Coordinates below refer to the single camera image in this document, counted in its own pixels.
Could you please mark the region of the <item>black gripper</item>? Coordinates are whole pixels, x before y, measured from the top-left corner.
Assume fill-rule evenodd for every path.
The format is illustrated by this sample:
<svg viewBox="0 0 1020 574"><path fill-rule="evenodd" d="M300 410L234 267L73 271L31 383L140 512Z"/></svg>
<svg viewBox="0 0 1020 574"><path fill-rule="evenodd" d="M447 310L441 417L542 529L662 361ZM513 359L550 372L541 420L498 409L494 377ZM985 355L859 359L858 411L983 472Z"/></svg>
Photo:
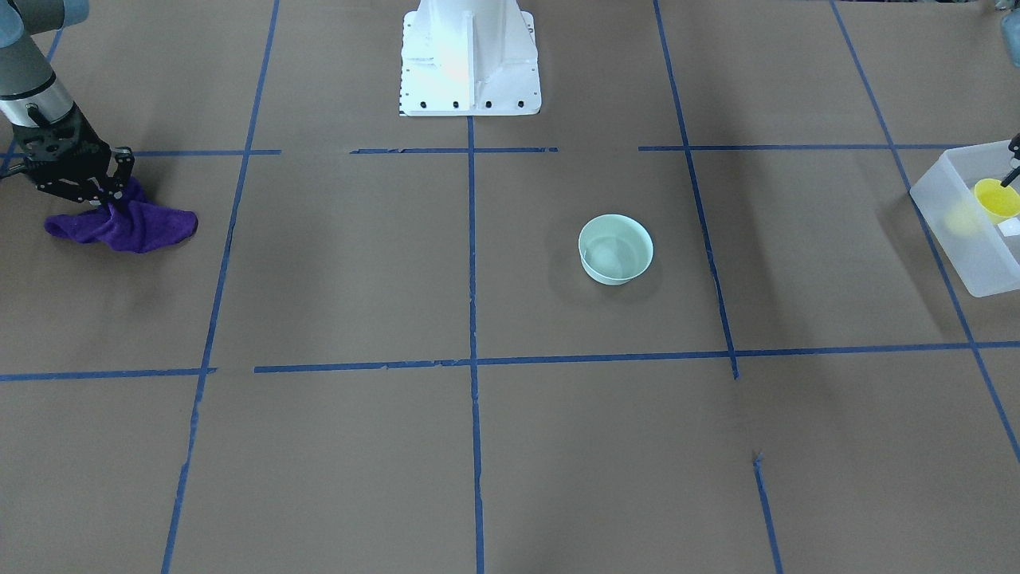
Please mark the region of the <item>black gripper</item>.
<svg viewBox="0 0 1020 574"><path fill-rule="evenodd" d="M12 138L23 160L10 175L26 175L37 191L76 203L95 212L112 209L130 214L128 182L135 166L131 147L112 147L102 140L74 103L59 120L44 126L12 126Z"/></svg>

